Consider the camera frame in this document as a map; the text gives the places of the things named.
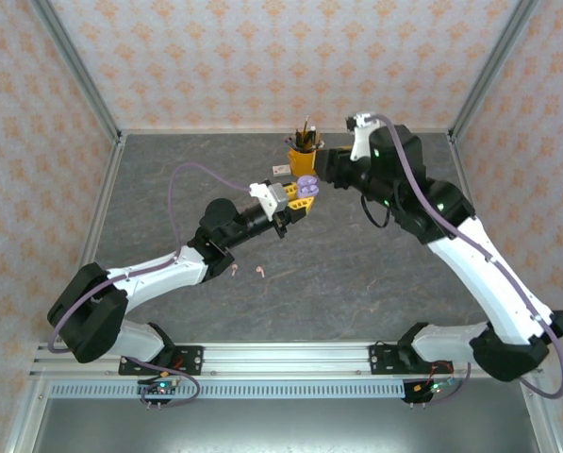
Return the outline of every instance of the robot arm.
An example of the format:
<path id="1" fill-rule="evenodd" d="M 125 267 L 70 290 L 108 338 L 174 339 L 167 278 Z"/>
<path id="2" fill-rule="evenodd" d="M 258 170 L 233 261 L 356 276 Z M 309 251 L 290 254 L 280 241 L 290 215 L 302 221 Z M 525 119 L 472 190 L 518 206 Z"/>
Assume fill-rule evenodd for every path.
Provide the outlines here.
<path id="1" fill-rule="evenodd" d="M 398 157 L 389 129 L 372 113 L 347 118 L 355 134 L 351 147 L 317 152 L 315 170 L 336 188 L 359 190 L 366 199 L 386 206 L 396 223 L 444 260 L 476 298 L 489 323 L 464 327 L 436 327 L 418 323 L 399 341 L 402 357 L 411 361 L 477 362 L 491 376 L 509 381 L 536 368 L 547 356 L 550 342 L 542 325 L 556 337 L 563 335 L 563 311 L 552 312 L 515 275 L 488 238 L 480 219 L 463 193 L 447 181 L 426 175 L 422 143 L 405 126 L 397 126 L 414 182 L 436 213 L 482 245 L 492 256 L 455 237 L 439 224 L 414 193 Z M 499 261 L 528 297 L 535 313 L 495 265 Z"/>
<path id="2" fill-rule="evenodd" d="M 115 283 L 81 305 L 60 329 L 75 358 L 85 363 L 111 353 L 167 366 L 166 346 L 172 342 L 166 334 L 155 324 L 127 321 L 125 315 L 158 295 L 219 276 L 234 260 L 230 250 L 250 238 L 269 229 L 283 238 L 287 225 L 304 218 L 314 201 L 297 199 L 295 183 L 252 184 L 250 195 L 258 203 L 242 213 L 230 200 L 212 201 L 195 236 L 179 251 L 125 268 L 82 267 L 48 312 L 53 327 L 80 297 L 105 282 Z"/>

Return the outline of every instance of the gray floor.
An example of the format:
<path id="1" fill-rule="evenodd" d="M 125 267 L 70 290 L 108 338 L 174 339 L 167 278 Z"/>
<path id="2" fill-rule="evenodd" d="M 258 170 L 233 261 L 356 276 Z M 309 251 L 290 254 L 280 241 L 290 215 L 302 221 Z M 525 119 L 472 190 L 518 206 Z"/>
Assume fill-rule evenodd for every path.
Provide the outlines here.
<path id="1" fill-rule="evenodd" d="M 350 144 L 348 134 L 324 137 Z M 457 183 L 442 134 L 423 134 L 428 174 Z M 115 182 L 96 259 L 105 267 L 139 263 L 174 250 L 166 194 L 175 166 L 198 161 L 245 186 L 288 163 L 278 134 L 131 135 Z M 209 201 L 253 203 L 196 170 L 177 180 L 174 208 L 184 239 Z M 372 207 L 383 219 L 381 207 Z M 395 224 L 374 228 L 355 191 L 322 186 L 313 211 L 281 241 L 268 232 L 234 251 L 239 272 L 164 294 L 129 314 L 159 323 L 176 342 L 397 340 L 415 322 L 474 323 L 484 313 L 427 247 Z M 257 266 L 266 278 L 255 272 Z"/>
<path id="2" fill-rule="evenodd" d="M 206 399 L 165 411 L 52 400 L 44 416 L 34 453 L 538 452 L 519 385 L 486 379 L 425 411 L 398 399 Z"/>

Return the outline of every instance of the wall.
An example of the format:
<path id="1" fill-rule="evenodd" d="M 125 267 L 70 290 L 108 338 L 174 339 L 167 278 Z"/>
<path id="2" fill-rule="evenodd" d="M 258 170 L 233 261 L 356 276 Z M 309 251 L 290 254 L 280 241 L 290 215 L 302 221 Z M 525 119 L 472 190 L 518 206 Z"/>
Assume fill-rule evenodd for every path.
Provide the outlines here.
<path id="1" fill-rule="evenodd" d="M 490 237 L 563 309 L 563 0 L 540 2 L 459 149 Z"/>
<path id="2" fill-rule="evenodd" d="M 54 0 L 121 128 L 447 128 L 516 0 Z"/>
<path id="3" fill-rule="evenodd" d="M 0 451 L 110 143 L 26 0 L 0 0 Z"/>

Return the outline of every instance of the yellow pen holder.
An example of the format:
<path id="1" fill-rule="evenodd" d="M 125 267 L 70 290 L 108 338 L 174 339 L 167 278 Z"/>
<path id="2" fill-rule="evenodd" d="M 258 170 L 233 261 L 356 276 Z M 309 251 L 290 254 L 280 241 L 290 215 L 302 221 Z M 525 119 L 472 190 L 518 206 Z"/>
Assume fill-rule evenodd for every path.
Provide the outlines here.
<path id="1" fill-rule="evenodd" d="M 295 149 L 290 148 L 289 157 L 291 173 L 298 177 L 304 175 L 314 175 L 315 154 L 315 150 L 308 153 L 300 153 Z"/>

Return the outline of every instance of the patterned wallpaper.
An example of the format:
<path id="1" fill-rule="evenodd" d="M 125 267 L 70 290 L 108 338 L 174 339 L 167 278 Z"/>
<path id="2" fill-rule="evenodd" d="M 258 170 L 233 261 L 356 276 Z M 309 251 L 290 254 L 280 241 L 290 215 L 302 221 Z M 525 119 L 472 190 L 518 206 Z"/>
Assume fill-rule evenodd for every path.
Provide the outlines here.
<path id="1" fill-rule="evenodd" d="M 0 0 L 0 451 L 109 149 L 29 2 Z"/>
<path id="2" fill-rule="evenodd" d="M 447 128 L 517 0 L 54 0 L 117 124 Z"/>
<path id="3" fill-rule="evenodd" d="M 541 1 L 521 39 L 459 149 L 490 237 L 563 309 L 563 0 Z"/>

